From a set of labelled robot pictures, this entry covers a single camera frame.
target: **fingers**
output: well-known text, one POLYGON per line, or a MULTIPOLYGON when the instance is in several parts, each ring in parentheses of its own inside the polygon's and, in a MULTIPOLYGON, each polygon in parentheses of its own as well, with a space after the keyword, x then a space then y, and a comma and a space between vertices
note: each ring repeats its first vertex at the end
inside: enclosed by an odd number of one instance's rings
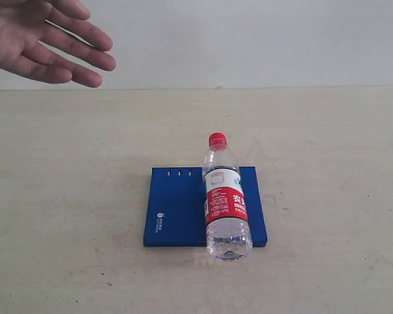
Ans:
POLYGON ((45 0, 52 3, 52 6, 69 16, 78 20, 90 18, 90 11, 79 0, 45 0))
POLYGON ((92 88, 99 87, 102 84, 102 77, 99 74, 61 57, 41 43, 37 43, 32 49, 24 51, 23 55, 41 65, 69 71, 73 82, 92 88))
POLYGON ((115 59, 109 54, 91 47, 89 44, 80 41, 54 25, 46 24, 44 26, 41 41, 67 54, 71 54, 94 67, 106 71, 112 71, 116 67, 115 59))
POLYGON ((19 56, 14 62, 3 68, 6 71, 50 84, 67 83, 71 80, 70 70, 36 63, 25 56, 19 56))
POLYGON ((47 20, 78 35, 99 50, 112 49, 111 38, 90 22, 70 18, 56 8, 52 8, 47 20))

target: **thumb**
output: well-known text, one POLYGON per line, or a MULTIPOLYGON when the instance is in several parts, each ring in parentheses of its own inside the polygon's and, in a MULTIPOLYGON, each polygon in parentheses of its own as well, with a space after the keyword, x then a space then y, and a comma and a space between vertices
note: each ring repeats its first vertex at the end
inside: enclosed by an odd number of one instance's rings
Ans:
POLYGON ((90 11, 79 0, 45 1, 51 3, 54 8, 69 18, 75 18, 77 20, 87 20, 90 18, 90 11))

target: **plastic bottle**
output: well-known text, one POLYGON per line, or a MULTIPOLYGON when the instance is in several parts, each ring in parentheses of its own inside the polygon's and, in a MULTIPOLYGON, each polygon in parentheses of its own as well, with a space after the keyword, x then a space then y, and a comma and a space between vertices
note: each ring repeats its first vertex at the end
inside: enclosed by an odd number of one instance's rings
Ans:
POLYGON ((240 185, 240 172, 226 136, 210 136, 210 149, 202 168, 206 188, 207 249, 217 260, 237 260, 250 254, 252 238, 240 185))

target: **red label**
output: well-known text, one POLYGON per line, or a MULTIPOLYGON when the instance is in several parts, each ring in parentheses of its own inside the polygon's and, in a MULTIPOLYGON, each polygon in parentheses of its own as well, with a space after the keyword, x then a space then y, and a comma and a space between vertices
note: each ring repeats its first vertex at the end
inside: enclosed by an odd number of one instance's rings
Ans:
POLYGON ((214 188, 207 193, 208 213, 205 222, 208 225, 223 217, 233 217, 248 220, 244 195, 241 191, 230 186, 214 188))

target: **wall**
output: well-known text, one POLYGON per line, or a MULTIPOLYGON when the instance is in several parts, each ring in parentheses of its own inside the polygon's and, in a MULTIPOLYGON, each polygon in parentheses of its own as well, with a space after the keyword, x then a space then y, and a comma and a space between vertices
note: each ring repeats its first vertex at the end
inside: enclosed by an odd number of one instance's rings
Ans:
MULTIPOLYGON (((103 88, 393 84, 393 0, 84 0, 119 66, 103 88)), ((1 89, 50 86, 0 71, 1 89)))

